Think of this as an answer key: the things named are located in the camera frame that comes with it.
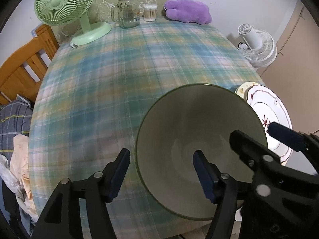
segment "tablecloth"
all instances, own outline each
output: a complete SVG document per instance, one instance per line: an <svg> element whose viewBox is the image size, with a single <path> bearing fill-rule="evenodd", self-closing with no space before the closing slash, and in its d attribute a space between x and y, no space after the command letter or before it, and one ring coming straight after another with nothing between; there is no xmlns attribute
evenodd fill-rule
<svg viewBox="0 0 319 239"><path fill-rule="evenodd" d="M114 27L76 49L62 44L43 79L29 141L29 176L41 213L58 182L86 179L122 148L131 163L107 209L118 238L166 238L207 222L181 219L143 187L134 162L139 125L156 100L178 86L211 83L235 90L261 82L240 52L211 25L159 18L135 28ZM90 238L81 202L84 237Z"/></svg>

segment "wooden bed frame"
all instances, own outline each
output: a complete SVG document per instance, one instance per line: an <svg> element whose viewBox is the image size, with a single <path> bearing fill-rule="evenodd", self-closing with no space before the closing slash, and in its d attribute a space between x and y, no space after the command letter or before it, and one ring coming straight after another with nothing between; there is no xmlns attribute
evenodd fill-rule
<svg viewBox="0 0 319 239"><path fill-rule="evenodd" d="M44 49L49 59L52 60L59 48L50 26L43 24L35 32L37 37L16 50L0 67L0 91L5 95L0 94L1 105L9 103L8 99L15 100L17 94L35 102L47 71L47 66L38 52ZM25 62L39 77L39 82L35 82L25 70L22 65Z"/></svg>

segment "stuffed animal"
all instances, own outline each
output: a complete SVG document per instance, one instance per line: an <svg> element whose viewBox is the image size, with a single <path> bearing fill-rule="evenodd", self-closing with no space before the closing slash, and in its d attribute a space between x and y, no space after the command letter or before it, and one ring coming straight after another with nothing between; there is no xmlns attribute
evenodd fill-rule
<svg viewBox="0 0 319 239"><path fill-rule="evenodd" d="M201 25L212 22L206 4L193 0L168 0L164 4L167 18L184 23L195 22Z"/></svg>

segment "white fan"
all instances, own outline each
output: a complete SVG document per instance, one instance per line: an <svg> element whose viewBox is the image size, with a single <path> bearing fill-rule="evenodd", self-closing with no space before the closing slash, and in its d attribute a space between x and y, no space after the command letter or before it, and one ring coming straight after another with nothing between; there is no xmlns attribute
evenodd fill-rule
<svg viewBox="0 0 319 239"><path fill-rule="evenodd" d="M242 50L242 54L253 67L267 67L275 60L277 47L268 32L254 29L250 24L242 24L238 27L238 33L248 46Z"/></svg>

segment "fan base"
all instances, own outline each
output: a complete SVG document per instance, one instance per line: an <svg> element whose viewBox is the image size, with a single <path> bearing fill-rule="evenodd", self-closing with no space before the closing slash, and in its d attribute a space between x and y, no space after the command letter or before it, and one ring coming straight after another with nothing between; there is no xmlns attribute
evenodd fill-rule
<svg viewBox="0 0 319 239"><path fill-rule="evenodd" d="M75 33L75 36L71 39L70 46L76 48L78 46L95 41L109 33L111 28L111 25L106 22L91 24L91 30L85 33L82 33L82 30L79 30Z"/></svg>

